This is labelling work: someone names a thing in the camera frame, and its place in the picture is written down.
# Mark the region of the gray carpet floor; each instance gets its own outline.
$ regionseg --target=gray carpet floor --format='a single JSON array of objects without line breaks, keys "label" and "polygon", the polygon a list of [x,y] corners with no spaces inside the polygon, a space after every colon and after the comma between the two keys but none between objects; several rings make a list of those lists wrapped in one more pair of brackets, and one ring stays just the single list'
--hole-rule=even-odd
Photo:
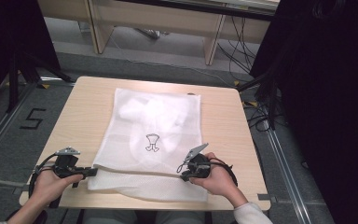
[{"label": "gray carpet floor", "polygon": [[[64,44],[57,41],[55,45],[63,46]],[[230,74],[227,70],[220,69],[218,67],[218,64],[221,63],[219,62],[219,54],[217,54],[217,67],[215,69],[205,69],[202,66],[192,66],[195,69],[168,65],[155,66],[145,63],[132,63],[123,58],[59,51],[58,57],[62,71],[74,79],[80,76],[115,77],[226,88],[232,88],[235,80],[242,80],[241,83],[244,83],[250,79],[249,76],[244,74]],[[43,69],[39,70],[39,74],[43,77],[53,77],[52,74]],[[17,116],[9,124],[7,131],[3,134],[3,138],[0,141],[0,181],[5,181],[4,183],[0,182],[0,221],[4,220],[15,209],[20,208],[18,203],[20,197],[18,185],[24,184],[28,180],[72,90],[71,86],[65,85],[62,81],[52,81],[49,84],[50,86],[47,89],[32,89],[31,94],[22,104]],[[241,99],[243,101],[254,101],[255,91],[256,89],[244,91],[241,94]],[[7,97],[8,87],[5,86],[0,90],[0,120],[5,115],[7,109]],[[24,126],[35,125],[34,120],[26,119],[34,108],[44,110],[34,112],[34,115],[42,119],[42,121],[37,129],[23,129],[22,127]],[[247,107],[244,108],[244,111],[247,119],[257,116],[259,113]],[[285,123],[284,117],[278,117],[276,121],[276,133],[280,139],[291,172],[308,208],[312,223],[334,223],[311,173],[301,165],[303,158],[291,133],[290,125]],[[259,151],[261,167],[265,175],[268,194],[271,198],[271,208],[268,211],[268,216],[273,223],[277,224],[299,223],[282,178],[282,172],[271,149],[267,133],[258,131],[256,127],[251,128],[251,133]],[[63,223],[76,223],[78,212],[78,210],[69,209],[63,219]],[[49,209],[48,223],[60,223],[64,213],[65,209],[62,208]],[[226,224],[233,220],[234,217],[230,211],[213,212],[213,223]]]}]

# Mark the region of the wooden table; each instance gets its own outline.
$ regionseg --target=wooden table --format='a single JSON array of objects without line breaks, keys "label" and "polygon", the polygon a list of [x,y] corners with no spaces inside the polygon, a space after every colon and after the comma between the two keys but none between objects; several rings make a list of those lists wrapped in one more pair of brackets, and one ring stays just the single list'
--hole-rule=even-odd
[{"label": "wooden table", "polygon": [[[267,194],[239,94],[234,89],[146,82],[101,77],[81,77],[39,158],[64,147],[81,151],[76,166],[91,166],[111,119],[116,88],[148,91],[178,92],[201,95],[201,131],[203,142],[209,143],[204,152],[214,152],[227,164],[233,164],[239,188],[249,201],[269,210],[270,201],[259,201],[258,194]],[[60,206],[72,208],[127,208],[157,210],[232,210],[222,196],[208,195],[206,203],[157,203],[130,198],[114,191],[87,189],[87,179],[77,189],[68,187]],[[27,200],[22,193],[20,204]]]}]

